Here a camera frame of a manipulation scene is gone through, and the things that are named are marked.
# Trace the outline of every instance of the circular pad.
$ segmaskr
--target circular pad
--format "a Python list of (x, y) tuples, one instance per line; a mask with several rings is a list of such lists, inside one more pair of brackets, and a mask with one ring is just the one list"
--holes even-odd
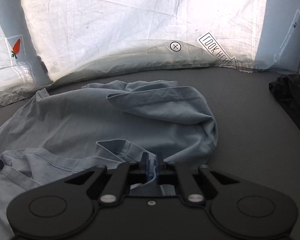
[(29, 209), (38, 217), (56, 217), (67, 208), (67, 202), (55, 196), (39, 197), (31, 202)]
[(249, 196), (238, 201), (238, 209), (244, 215), (261, 218), (271, 215), (275, 206), (264, 197)]

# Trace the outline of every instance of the stitching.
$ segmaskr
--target stitching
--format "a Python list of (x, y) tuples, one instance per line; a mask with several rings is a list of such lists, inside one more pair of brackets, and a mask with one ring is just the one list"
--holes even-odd
[(125, 153), (121, 153), (121, 152), (113, 152), (115, 153), (118, 157), (123, 157), (125, 159), (127, 159), (128, 161), (134, 161), (134, 162), (137, 162), (137, 160), (133, 157), (131, 157), (130, 155), (128, 154), (125, 154)]
[(212, 65), (222, 65), (222, 63), (179, 63), (179, 64), (165, 64), (165, 65), (144, 66), (144, 67), (136, 67), (136, 68), (133, 68), (133, 69), (117, 70), (117, 71), (113, 71), (113, 72), (109, 72), (109, 73), (100, 75), (98, 77), (102, 77), (102, 76), (109, 75), (109, 74), (115, 74), (115, 73), (119, 73), (119, 72), (126, 72), (126, 71), (128, 71), (128, 73), (131, 73), (129, 71), (137, 72), (137, 71), (134, 71), (134, 70), (137, 70), (137, 69), (139, 70), (139, 69), (144, 69), (144, 68), (156, 68), (156, 67), (167, 67), (167, 66), (182, 66), (182, 68), (184, 68), (183, 67), (184, 65), (208, 65), (207, 67), (210, 67)]
[(126, 105), (130, 105), (128, 107), (123, 107), (123, 109), (127, 109), (127, 108), (132, 108), (135, 106), (142, 106), (144, 104), (150, 104), (150, 103), (165, 103), (165, 102), (171, 102), (171, 101), (191, 101), (194, 99), (200, 99), (202, 98), (202, 96), (197, 95), (197, 96), (188, 96), (188, 97), (173, 97), (173, 98), (158, 98), (158, 99), (154, 99), (154, 100), (143, 100), (143, 101), (138, 101), (137, 103), (132, 102), (132, 103), (127, 103)]
[(58, 165), (52, 163), (51, 161), (49, 161), (48, 159), (46, 159), (45, 157), (43, 157), (43, 156), (42, 156), (41, 154), (39, 154), (39, 153), (24, 153), (21, 157), (11, 156), (11, 155), (9, 155), (9, 154), (7, 154), (7, 153), (2, 153), (2, 154), (0, 154), (0, 156), (1, 156), (1, 155), (7, 155), (7, 156), (10, 156), (10, 157), (15, 158), (15, 159), (22, 159), (23, 156), (24, 156), (25, 154), (34, 154), (34, 155), (37, 155), (38, 157), (42, 158), (42, 159), (45, 160), (47, 163), (49, 163), (51, 166), (53, 166), (54, 168), (57, 168), (57, 169), (59, 169), (59, 170), (63, 170), (63, 171), (67, 171), (67, 172), (72, 172), (72, 171), (77, 171), (77, 172), (78, 172), (78, 171), (81, 171), (81, 170), (69, 169), (69, 168), (65, 168), (65, 167), (58, 166)]
[[(24, 175), (24, 174), (22, 174), (22, 173), (20, 173), (19, 171), (17, 171), (17, 170), (15, 170), (14, 168), (12, 168), (12, 167), (10, 167), (9, 166), (9, 168), (11, 168), (12, 170), (13, 170), (13, 172), (17, 172), (17, 173), (19, 173), (19, 174), (21, 174), (22, 176), (25, 176), (27, 179), (30, 179), (31, 181), (33, 181), (34, 183), (37, 183), (37, 184), (39, 184), (40, 186), (42, 186), (42, 184), (41, 183), (39, 183), (39, 182), (37, 182), (37, 181), (35, 181), (34, 179), (31, 179), (31, 178), (29, 178), (29, 177), (27, 177), (26, 175)], [(30, 190), (29, 189), (29, 187), (27, 187), (23, 182), (19, 182), (12, 174), (10, 174), (10, 171), (4, 171), (4, 172), (1, 172), (6, 178), (8, 178), (8, 179), (10, 179), (10, 180), (12, 180), (14, 183), (16, 183), (17, 185), (19, 185), (21, 188), (23, 188), (24, 190)]]

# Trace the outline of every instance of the light blue t-shirt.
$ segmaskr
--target light blue t-shirt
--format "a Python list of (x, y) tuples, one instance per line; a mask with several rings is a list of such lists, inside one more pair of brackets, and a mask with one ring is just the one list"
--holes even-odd
[[(196, 168), (207, 162), (218, 141), (216, 120), (205, 98), (176, 81), (89, 84), (50, 96), (38, 91), (0, 127), (0, 240), (13, 232), (5, 212), (20, 193), (98, 164), (166, 162)], [(154, 181), (132, 194), (169, 194)]]

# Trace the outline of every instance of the printed label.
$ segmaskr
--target printed label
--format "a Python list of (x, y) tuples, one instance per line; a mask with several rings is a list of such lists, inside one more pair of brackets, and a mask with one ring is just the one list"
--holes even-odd
[(26, 60), (23, 35), (21, 34), (6, 38), (6, 44), (9, 53), (11, 52), (11, 68), (18, 74), (18, 77), (22, 79), (23, 83), (29, 82), (33, 84), (34, 77), (32, 75), (31, 65)]
[(197, 39), (197, 41), (203, 45), (211, 55), (215, 56), (222, 63), (222, 67), (235, 66), (237, 68), (235, 58), (230, 58), (210, 33), (207, 33)]
[(282, 53), (286, 49), (287, 44), (288, 44), (288, 42), (289, 42), (289, 40), (290, 40), (290, 38), (292, 36), (293, 31), (297, 27), (297, 22), (299, 20), (299, 16), (300, 16), (300, 10), (297, 9), (297, 11), (296, 11), (296, 13), (294, 15), (294, 18), (293, 18), (293, 20), (291, 22), (291, 25), (290, 25), (290, 28), (288, 30), (288, 33), (287, 33), (286, 37), (284, 38), (283, 42), (281, 43), (279, 51), (276, 54), (274, 54), (274, 56), (273, 56), (274, 62), (279, 61), (279, 59), (281, 58)]

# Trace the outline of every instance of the black cloth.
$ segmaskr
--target black cloth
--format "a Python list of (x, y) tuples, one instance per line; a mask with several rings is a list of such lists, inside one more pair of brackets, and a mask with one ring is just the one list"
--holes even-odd
[(300, 74), (282, 75), (269, 90), (300, 129)]

